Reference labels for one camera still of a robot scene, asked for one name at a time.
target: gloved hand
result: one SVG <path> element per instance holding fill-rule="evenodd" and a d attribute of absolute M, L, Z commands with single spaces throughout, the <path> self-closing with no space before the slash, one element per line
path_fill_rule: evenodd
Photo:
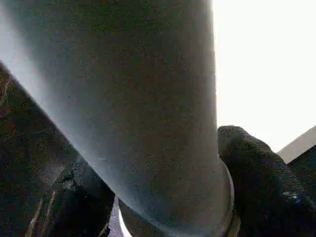
<path fill-rule="evenodd" d="M 218 146 L 234 183 L 240 236 L 316 236 L 315 204 L 267 144 L 240 127 L 222 126 Z"/>

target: pvc pipe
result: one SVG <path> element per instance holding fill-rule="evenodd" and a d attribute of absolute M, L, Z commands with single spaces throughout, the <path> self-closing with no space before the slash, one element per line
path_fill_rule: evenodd
<path fill-rule="evenodd" d="M 219 235 L 210 1 L 0 3 L 4 64 L 97 174 L 169 236 Z"/>

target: white background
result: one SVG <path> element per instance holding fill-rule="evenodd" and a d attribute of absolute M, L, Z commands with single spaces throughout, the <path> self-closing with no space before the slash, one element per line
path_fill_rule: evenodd
<path fill-rule="evenodd" d="M 316 1 L 214 0 L 218 125 L 278 152 L 316 125 Z"/>

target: gray pipe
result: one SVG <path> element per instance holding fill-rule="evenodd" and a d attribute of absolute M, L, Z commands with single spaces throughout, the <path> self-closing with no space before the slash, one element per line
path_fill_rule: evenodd
<path fill-rule="evenodd" d="M 221 235 L 210 2 L 86 2 L 2 1 L 1 59 L 125 204 L 169 236 Z"/>

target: black fabric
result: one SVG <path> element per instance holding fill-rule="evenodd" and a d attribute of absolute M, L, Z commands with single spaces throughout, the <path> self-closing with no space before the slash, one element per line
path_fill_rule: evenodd
<path fill-rule="evenodd" d="M 243 236 L 316 236 L 316 206 L 264 142 L 235 126 L 218 129 L 219 155 L 235 188 Z"/>
<path fill-rule="evenodd" d="M 299 178 L 314 203 L 316 203 L 316 146 L 301 154 L 288 166 Z"/>
<path fill-rule="evenodd" d="M 109 223 L 114 193 L 83 158 L 69 165 L 45 192 L 31 236 L 96 237 Z M 103 236 L 109 229 L 105 227 Z"/>

